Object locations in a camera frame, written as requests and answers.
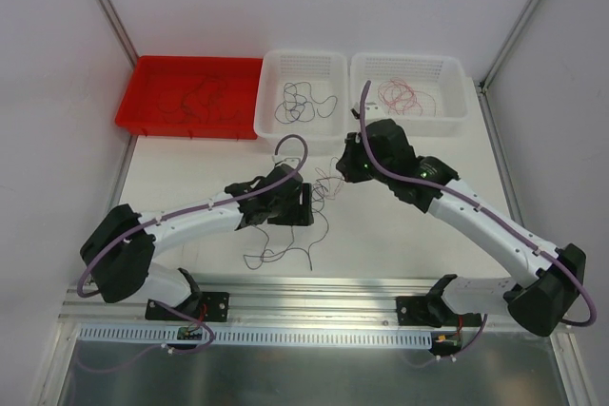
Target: white bin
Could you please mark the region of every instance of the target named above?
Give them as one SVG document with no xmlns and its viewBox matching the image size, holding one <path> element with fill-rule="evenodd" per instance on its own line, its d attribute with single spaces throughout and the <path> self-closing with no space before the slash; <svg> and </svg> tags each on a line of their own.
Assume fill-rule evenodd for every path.
<svg viewBox="0 0 609 406">
<path fill-rule="evenodd" d="M 467 119 L 465 74 L 457 59 L 442 56 L 377 54 L 353 56 L 350 97 L 357 106 L 366 80 L 366 123 L 390 117 L 407 135 L 446 137 Z"/>
<path fill-rule="evenodd" d="M 285 135 L 297 133 L 311 154 L 340 154 L 349 109 L 347 60 L 341 54 L 283 49 L 265 55 L 254 130 L 273 148 Z M 281 150 L 283 155 L 301 152 L 295 140 Z"/>
</svg>

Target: red plastic tray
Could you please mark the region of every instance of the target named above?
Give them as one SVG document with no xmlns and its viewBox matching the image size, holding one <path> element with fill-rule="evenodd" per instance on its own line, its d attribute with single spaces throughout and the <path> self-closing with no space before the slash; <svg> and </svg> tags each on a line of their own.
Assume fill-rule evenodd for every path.
<svg viewBox="0 0 609 406">
<path fill-rule="evenodd" d="M 143 56 L 116 125 L 133 135 L 255 140 L 262 59 Z"/>
</svg>

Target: perforated metal strip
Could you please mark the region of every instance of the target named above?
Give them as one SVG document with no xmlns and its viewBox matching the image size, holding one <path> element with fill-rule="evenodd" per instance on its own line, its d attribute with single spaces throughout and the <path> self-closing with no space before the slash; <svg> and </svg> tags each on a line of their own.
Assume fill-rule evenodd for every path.
<svg viewBox="0 0 609 406">
<path fill-rule="evenodd" d="M 179 340 L 176 325 L 84 324 L 83 341 L 193 344 L 202 341 Z M 251 346 L 375 347 L 387 349 L 429 349 L 429 332 L 407 330 L 326 330 L 299 328 L 218 327 L 214 344 Z"/>
</svg>

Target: white table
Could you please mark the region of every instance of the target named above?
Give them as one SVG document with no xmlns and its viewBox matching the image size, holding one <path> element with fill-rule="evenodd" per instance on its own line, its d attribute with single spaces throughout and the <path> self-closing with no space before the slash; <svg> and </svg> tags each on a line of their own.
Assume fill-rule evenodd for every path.
<svg viewBox="0 0 609 406">
<path fill-rule="evenodd" d="M 478 193 L 507 214 L 501 180 L 473 83 L 468 84 L 470 116 L 463 133 L 452 138 L 409 138 L 421 155 L 436 156 L 455 168 Z M 353 130 L 357 124 L 353 121 Z M 330 157 L 311 158 L 305 181 L 329 173 Z M 263 141 L 145 138 L 128 170 L 121 202 L 136 211 L 165 209 L 200 201 L 228 184 L 266 175 L 271 151 Z M 436 279 L 447 273 L 468 277 L 500 277 L 505 271 L 473 242 L 443 222 L 401 203 L 382 184 L 345 184 L 336 200 L 326 202 L 327 237 L 306 255 L 290 251 L 260 269 L 246 268 L 243 254 L 260 255 L 265 235 L 254 228 L 208 236 L 173 249 L 157 261 L 207 275 L 263 275 L 344 279 Z M 270 248 L 291 241 L 289 227 L 265 226 Z M 310 227 L 295 229 L 295 246 L 307 247 L 325 232 L 319 216 Z"/>
</svg>

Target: robotic arm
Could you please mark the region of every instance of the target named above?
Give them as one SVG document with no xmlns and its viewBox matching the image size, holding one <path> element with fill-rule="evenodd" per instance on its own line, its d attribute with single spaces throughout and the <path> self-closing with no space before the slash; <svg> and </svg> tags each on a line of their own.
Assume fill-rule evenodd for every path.
<svg viewBox="0 0 609 406">
<path fill-rule="evenodd" d="M 211 233 L 263 222 L 311 225 L 311 192 L 311 185 L 304 184 L 296 170 L 279 164 L 266 177 L 231 184 L 207 201 L 170 211 L 138 214 L 122 204 L 109 211 L 81 248 L 81 257 L 92 266 L 91 275 L 105 302 L 143 297 L 197 318 L 202 293 L 193 278 L 185 269 L 172 270 L 153 260 L 174 246 Z M 108 251 L 112 241 L 129 230 L 133 233 Z M 108 252 L 100 256 L 103 250 Z"/>
<path fill-rule="evenodd" d="M 564 274 L 564 267 L 581 284 L 585 254 L 574 244 L 559 249 L 535 236 L 483 201 L 444 162 L 416 156 L 403 129 L 393 120 L 368 126 L 361 121 L 365 137 L 359 132 L 349 133 L 344 155 L 336 166 L 345 181 L 386 184 L 402 202 L 462 232 L 511 275 L 488 280 L 446 275 L 424 300 L 407 307 L 407 315 L 433 327 L 442 326 L 455 314 L 506 315 L 535 335 L 549 336 L 580 294 Z M 548 254 L 555 261 L 543 256 Z"/>
</svg>

